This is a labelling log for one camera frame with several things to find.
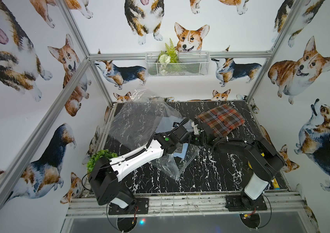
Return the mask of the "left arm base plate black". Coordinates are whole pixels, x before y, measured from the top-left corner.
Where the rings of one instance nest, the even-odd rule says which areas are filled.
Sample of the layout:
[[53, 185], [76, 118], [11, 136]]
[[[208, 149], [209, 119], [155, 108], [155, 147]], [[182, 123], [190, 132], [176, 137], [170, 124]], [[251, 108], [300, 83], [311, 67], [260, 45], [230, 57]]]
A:
[[131, 203], [115, 198], [110, 202], [108, 215], [147, 214], [149, 198], [134, 199]]

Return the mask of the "red plaid shirt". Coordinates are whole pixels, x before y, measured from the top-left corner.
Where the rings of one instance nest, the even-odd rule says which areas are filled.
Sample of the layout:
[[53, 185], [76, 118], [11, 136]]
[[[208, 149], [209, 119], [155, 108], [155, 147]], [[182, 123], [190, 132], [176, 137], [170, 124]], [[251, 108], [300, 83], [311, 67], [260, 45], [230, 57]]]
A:
[[245, 123], [239, 111], [228, 104], [220, 105], [195, 117], [201, 128], [214, 138], [226, 137], [234, 129]]

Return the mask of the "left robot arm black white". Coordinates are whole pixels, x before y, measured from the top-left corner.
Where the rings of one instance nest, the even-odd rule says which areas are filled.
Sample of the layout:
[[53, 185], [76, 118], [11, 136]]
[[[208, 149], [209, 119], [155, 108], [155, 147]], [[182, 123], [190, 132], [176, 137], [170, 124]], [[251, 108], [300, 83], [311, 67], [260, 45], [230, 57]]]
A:
[[135, 208], [137, 199], [122, 180], [141, 166], [155, 162], [171, 171], [175, 153], [181, 153], [183, 145], [198, 140], [199, 130], [195, 121], [185, 118], [168, 132], [153, 133], [148, 142], [116, 158], [100, 158], [89, 172], [88, 182], [98, 205], [113, 204], [124, 211]]

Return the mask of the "clear plastic vacuum bag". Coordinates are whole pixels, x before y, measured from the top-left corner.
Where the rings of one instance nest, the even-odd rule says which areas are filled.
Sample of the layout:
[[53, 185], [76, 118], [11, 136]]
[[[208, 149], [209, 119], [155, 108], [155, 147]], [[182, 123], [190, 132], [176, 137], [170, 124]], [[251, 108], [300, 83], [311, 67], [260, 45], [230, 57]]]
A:
[[[169, 105], [173, 101], [173, 97], [163, 98], [148, 90], [136, 90], [114, 117], [109, 136], [130, 152], [145, 145], [153, 133], [168, 132], [175, 121], [185, 118]], [[198, 153], [197, 146], [188, 145], [184, 159], [174, 157], [171, 171], [165, 171], [164, 166], [155, 162], [150, 164], [170, 178], [178, 180]]]

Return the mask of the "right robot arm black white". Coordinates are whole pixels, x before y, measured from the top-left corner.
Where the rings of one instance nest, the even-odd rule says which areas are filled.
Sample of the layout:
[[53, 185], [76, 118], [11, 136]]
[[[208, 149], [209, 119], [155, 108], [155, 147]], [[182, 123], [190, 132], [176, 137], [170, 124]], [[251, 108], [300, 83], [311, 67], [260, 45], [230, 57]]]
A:
[[196, 144], [210, 152], [235, 153], [247, 159], [253, 174], [238, 200], [244, 209], [255, 207], [268, 184], [285, 165], [284, 159], [274, 146], [262, 136], [250, 141], [240, 138], [217, 138], [212, 134], [211, 127], [199, 120], [193, 121], [191, 125], [194, 129]]

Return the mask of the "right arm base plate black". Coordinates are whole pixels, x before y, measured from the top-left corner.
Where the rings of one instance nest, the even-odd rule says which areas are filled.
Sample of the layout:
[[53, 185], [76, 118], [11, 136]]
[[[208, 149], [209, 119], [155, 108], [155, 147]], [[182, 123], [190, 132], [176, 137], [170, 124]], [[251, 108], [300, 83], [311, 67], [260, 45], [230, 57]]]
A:
[[230, 212], [254, 210], [265, 211], [268, 209], [263, 195], [260, 195], [256, 200], [252, 200], [246, 195], [226, 195], [225, 199], [225, 208], [227, 208]]

